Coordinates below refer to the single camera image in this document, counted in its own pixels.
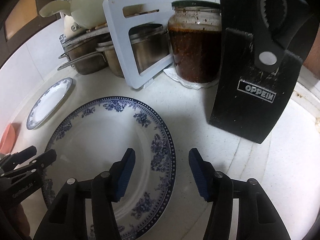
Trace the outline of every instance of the blue and white plate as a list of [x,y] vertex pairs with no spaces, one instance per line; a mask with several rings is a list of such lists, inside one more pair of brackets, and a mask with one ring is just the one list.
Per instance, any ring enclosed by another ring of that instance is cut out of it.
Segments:
[[[69,178],[93,179],[121,160],[127,148],[136,163],[127,191],[113,209],[122,239],[136,239],[160,218],[172,194],[176,174],[175,150],[161,117],[132,98],[107,97],[71,113],[55,130],[46,151],[57,160],[44,172],[42,188],[49,206]],[[86,202],[89,240],[95,239],[91,200]]]
[[68,93],[73,79],[64,78],[47,89],[38,99],[27,118],[27,129],[38,127],[58,106]]

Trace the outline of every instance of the white teapot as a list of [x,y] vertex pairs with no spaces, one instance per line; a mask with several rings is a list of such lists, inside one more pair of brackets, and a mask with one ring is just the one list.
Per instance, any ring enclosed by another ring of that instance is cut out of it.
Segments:
[[[42,17],[49,17],[58,12],[72,16],[74,21],[86,29],[94,28],[106,23],[106,18],[102,8],[104,0],[56,0],[45,5],[39,14]],[[142,5],[130,6],[124,8],[124,15],[139,13]]]

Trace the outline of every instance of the teapot spout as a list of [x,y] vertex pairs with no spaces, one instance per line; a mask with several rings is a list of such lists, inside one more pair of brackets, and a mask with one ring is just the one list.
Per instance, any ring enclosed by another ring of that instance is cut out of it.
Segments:
[[52,1],[41,8],[39,14],[42,17],[49,17],[58,12],[62,12],[68,16],[71,16],[70,3],[63,0]]

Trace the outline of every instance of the glass jar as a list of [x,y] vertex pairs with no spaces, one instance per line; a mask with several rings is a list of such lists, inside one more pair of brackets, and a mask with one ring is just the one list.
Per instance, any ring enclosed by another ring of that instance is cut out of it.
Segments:
[[220,4],[180,0],[172,8],[168,31],[178,75],[190,82],[213,81],[221,61]]

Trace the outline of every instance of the red object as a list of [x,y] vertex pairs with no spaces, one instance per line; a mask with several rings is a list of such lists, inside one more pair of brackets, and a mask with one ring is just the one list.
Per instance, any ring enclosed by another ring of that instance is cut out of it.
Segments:
[[4,130],[2,138],[0,140],[0,153],[8,154],[12,151],[13,145],[16,140],[16,133],[12,124],[8,124],[7,128]]

